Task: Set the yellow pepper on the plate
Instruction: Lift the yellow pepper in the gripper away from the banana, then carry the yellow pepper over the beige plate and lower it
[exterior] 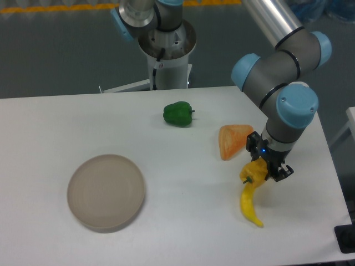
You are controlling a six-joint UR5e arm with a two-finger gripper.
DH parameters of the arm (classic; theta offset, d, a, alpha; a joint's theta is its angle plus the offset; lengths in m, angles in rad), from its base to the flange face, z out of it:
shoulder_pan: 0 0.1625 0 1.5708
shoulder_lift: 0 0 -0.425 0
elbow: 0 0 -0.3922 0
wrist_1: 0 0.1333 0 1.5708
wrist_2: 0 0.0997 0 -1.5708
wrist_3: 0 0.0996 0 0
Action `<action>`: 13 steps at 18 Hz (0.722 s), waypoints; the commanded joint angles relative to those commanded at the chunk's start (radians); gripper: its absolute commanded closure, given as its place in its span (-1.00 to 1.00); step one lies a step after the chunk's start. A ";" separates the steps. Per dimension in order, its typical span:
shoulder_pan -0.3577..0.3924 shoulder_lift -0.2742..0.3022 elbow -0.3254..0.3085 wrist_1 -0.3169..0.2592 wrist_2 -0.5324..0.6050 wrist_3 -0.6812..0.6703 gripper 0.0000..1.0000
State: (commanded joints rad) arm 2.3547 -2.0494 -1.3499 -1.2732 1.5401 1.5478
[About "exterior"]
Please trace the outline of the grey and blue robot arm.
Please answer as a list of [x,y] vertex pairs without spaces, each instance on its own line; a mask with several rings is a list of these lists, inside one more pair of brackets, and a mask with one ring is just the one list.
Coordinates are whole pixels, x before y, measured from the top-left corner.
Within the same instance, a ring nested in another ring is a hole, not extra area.
[[[328,37],[308,32],[284,1],[243,1],[275,49],[268,58],[243,56],[232,69],[234,84],[267,116],[262,133],[251,133],[246,148],[267,164],[266,178],[286,179],[286,156],[311,123],[318,97],[298,79],[332,54]],[[147,57],[151,90],[187,88],[187,61],[196,33],[182,17],[182,1],[120,1],[111,17],[126,40],[137,39]]]

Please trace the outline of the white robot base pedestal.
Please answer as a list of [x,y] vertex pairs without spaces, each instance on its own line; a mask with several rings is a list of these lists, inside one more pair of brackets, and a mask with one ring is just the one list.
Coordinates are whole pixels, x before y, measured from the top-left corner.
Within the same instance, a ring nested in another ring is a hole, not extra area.
[[182,20],[171,32],[151,30],[139,37],[138,43],[146,56],[149,78],[103,93],[188,88],[192,68],[189,55],[196,47],[196,32],[188,21]]

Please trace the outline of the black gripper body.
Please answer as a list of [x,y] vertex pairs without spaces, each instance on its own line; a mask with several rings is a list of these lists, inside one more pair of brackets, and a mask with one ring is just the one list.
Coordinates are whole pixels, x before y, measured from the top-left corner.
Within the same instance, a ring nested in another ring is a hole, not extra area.
[[272,148],[267,147],[265,141],[259,141],[258,149],[260,157],[264,159],[267,163],[268,173],[271,173],[273,167],[280,167],[281,165],[285,165],[285,159],[287,155],[290,153],[288,151],[276,151]]

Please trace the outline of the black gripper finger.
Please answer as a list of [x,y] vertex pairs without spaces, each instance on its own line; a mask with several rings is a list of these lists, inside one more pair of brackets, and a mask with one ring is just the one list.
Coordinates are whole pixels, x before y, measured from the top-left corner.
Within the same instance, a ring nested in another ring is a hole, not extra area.
[[275,182],[280,182],[294,173],[294,170],[289,165],[281,165],[280,167],[273,167],[271,177]]
[[260,141],[260,135],[254,131],[247,136],[246,150],[250,153],[251,161],[256,161],[259,157],[258,143]]

